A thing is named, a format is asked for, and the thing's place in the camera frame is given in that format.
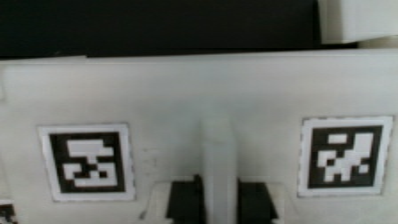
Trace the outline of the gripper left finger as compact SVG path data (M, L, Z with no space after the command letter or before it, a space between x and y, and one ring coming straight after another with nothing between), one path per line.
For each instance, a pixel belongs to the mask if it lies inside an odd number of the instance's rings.
M203 224L203 186L198 175L188 181L154 184L138 224Z

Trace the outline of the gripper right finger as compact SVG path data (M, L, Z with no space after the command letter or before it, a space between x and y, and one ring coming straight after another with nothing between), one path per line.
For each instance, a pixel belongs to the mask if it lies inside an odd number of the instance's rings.
M278 213L267 187L260 182L237 182L237 224L275 224Z

